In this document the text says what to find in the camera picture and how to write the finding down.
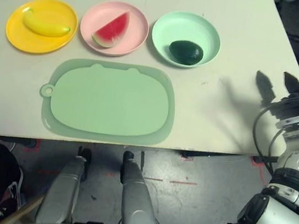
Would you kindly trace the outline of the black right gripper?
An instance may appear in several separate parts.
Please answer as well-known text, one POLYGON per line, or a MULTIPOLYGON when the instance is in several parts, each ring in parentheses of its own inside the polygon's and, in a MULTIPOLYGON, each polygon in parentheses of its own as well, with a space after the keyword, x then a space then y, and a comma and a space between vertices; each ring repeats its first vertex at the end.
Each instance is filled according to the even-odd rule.
POLYGON ((280 102, 273 102, 275 93, 270 79, 261 71, 256 73, 256 84, 262 98, 261 105, 267 106, 270 113, 279 120, 299 116, 299 80, 288 72, 284 72, 285 87, 290 94, 280 102))

